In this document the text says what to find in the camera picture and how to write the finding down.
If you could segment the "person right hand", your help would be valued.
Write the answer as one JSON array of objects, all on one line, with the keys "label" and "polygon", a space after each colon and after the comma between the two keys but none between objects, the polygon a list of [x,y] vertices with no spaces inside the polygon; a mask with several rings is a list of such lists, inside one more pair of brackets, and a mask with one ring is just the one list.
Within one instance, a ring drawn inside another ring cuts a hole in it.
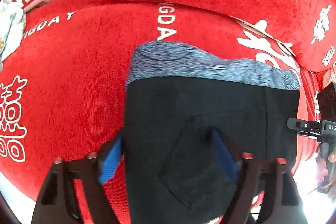
[{"label": "person right hand", "polygon": [[[329,154],[327,160],[330,163],[335,163],[335,150]],[[329,171],[327,170],[327,162],[320,155],[318,155],[316,157],[316,163],[317,163],[317,181],[323,182],[325,181],[326,176],[329,174]],[[332,178],[332,180],[327,184],[327,186],[329,188],[332,188],[335,185],[335,174],[333,177],[329,176],[329,178]]]}]

